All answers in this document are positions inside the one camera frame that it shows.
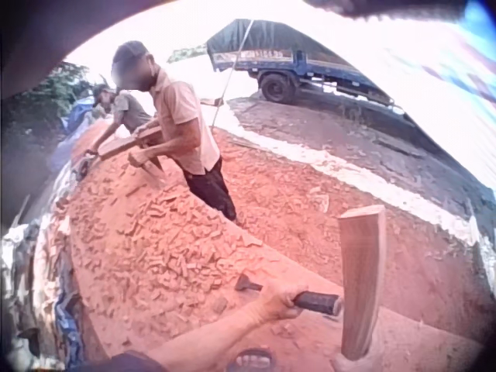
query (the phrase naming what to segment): pink shirt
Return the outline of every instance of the pink shirt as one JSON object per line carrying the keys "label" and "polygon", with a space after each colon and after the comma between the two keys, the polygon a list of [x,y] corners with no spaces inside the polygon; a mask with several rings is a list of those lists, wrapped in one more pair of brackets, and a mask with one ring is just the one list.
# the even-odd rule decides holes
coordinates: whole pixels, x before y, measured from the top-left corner
{"label": "pink shirt", "polygon": [[164,140],[177,136],[177,126],[198,118],[201,144],[188,153],[173,156],[185,171],[191,174],[205,174],[219,161],[220,151],[210,128],[205,124],[200,100],[193,87],[183,81],[173,81],[160,69],[157,84],[150,90],[157,110]]}

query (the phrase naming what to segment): truck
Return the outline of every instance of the truck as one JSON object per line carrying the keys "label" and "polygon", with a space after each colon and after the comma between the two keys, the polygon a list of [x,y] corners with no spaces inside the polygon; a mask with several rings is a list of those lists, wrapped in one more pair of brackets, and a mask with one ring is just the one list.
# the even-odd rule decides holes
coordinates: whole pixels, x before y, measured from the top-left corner
{"label": "truck", "polygon": [[258,82],[266,100],[292,104],[297,91],[337,91],[394,106],[394,101],[343,58],[283,23],[235,19],[206,43],[214,71],[234,66]]}

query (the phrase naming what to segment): worker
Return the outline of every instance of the worker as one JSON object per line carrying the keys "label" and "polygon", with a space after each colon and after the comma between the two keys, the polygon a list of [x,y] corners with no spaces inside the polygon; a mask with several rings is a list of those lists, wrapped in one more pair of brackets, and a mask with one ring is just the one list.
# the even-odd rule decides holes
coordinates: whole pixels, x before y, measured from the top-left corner
{"label": "worker", "polygon": [[194,195],[236,221],[236,209],[221,172],[219,147],[205,124],[193,87],[172,79],[139,41],[129,41],[117,49],[112,78],[119,87],[151,94],[158,120],[137,132],[160,125],[164,135],[164,143],[131,152],[129,162],[140,167],[157,156],[173,159]]}
{"label": "worker", "polygon": [[[113,111],[114,119],[112,124],[107,128],[102,135],[93,142],[93,144],[86,150],[86,153],[91,155],[98,155],[98,148],[104,143],[115,131],[124,125],[131,134],[135,130],[146,124],[152,122],[150,126],[153,126],[153,121],[150,115],[148,115],[143,109],[142,105],[134,98],[129,92],[123,90],[114,91],[107,84],[99,84],[93,89],[93,96],[95,97],[94,107],[101,107],[105,111]],[[141,147],[157,145],[158,141],[147,141],[141,143]],[[157,157],[150,159],[153,164],[161,169],[160,161]]]}
{"label": "worker", "polygon": [[[305,285],[289,285],[271,281],[257,300],[250,302],[217,322],[204,325],[151,350],[147,355],[121,353],[98,364],[73,369],[77,372],[97,371],[203,371],[216,365],[227,351],[254,329],[268,322],[293,319],[301,314],[293,300],[306,291]],[[263,349],[244,350],[228,366],[229,372],[269,372],[274,359]]]}

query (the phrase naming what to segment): tire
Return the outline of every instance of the tire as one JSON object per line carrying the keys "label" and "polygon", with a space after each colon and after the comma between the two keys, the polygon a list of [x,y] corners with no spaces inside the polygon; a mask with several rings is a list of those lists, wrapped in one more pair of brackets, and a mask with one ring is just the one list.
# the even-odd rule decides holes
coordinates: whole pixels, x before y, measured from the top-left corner
{"label": "tire", "polygon": [[263,96],[275,103],[291,104],[295,99],[296,87],[289,77],[280,74],[268,74],[263,77]]}

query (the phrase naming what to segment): truck tarp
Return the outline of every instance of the truck tarp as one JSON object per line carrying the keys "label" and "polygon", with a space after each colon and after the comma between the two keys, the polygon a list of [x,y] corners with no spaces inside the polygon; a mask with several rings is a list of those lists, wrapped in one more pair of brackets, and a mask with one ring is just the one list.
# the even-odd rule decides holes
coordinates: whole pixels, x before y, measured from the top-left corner
{"label": "truck tarp", "polygon": [[[249,19],[235,19],[207,41],[207,51],[214,53],[237,52],[243,41]],[[296,29],[279,22],[255,20],[246,38],[243,50],[301,50],[306,53],[323,53],[339,58],[330,49]],[[350,65],[345,60],[342,64]]]}

